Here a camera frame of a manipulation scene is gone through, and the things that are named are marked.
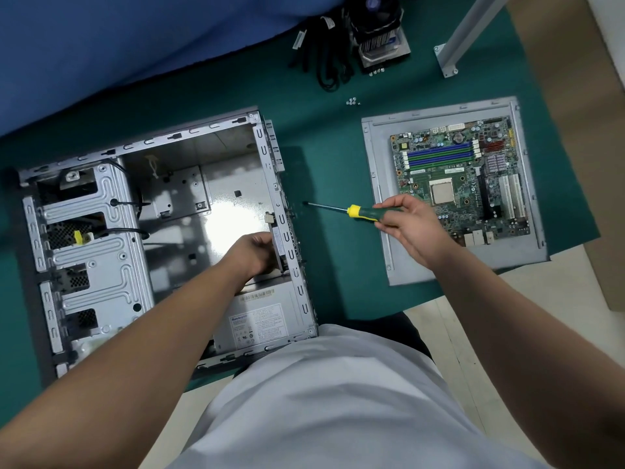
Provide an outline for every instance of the white shirt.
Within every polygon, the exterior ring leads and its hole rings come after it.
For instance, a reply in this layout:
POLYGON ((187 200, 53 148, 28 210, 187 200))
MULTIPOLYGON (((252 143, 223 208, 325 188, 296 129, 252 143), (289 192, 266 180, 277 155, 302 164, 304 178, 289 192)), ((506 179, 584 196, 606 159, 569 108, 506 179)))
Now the white shirt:
POLYGON ((489 440, 424 354, 334 324, 252 364, 170 468, 545 468, 489 440))

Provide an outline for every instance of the screwdriver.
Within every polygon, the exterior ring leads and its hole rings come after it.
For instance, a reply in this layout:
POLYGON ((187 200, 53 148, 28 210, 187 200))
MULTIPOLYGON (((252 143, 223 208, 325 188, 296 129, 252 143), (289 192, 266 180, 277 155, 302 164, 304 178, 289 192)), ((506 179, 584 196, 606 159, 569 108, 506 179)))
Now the screwdriver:
POLYGON ((387 211, 402 211, 400 207, 380 207, 379 209, 374 209, 373 207, 361 207, 355 204, 352 204, 347 209, 341 209, 340 207, 326 206, 324 204, 314 204, 309 203, 308 201, 304 201, 304 205, 321 207, 322 209, 330 209, 331 211, 345 212, 352 219, 367 219, 373 220, 374 222, 379 222, 384 213, 387 211))

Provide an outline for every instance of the motherboard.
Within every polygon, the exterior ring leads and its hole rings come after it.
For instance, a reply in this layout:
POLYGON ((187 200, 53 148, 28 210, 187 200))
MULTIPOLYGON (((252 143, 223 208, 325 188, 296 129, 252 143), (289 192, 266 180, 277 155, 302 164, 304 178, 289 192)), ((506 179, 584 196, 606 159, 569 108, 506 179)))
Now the motherboard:
POLYGON ((462 246, 529 235, 510 117, 391 136, 400 194, 431 204, 462 246))

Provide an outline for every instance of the metal bracket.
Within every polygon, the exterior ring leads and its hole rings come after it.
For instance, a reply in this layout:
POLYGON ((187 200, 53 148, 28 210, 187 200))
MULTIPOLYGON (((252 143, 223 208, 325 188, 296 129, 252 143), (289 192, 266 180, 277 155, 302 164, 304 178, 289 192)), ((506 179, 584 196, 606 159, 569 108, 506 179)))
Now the metal bracket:
POLYGON ((476 0, 449 40, 444 44, 434 46, 434 54, 436 54, 436 59, 445 78, 450 78, 458 73, 456 63, 507 1, 476 0))

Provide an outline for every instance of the person's left hand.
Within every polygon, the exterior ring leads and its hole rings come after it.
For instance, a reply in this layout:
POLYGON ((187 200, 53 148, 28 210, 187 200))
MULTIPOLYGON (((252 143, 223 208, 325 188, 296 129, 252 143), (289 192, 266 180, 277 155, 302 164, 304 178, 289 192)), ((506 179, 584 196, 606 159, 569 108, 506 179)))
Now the person's left hand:
POLYGON ((243 286, 252 277, 269 271, 275 258, 271 233, 257 232, 238 239, 221 262, 236 273, 243 286))

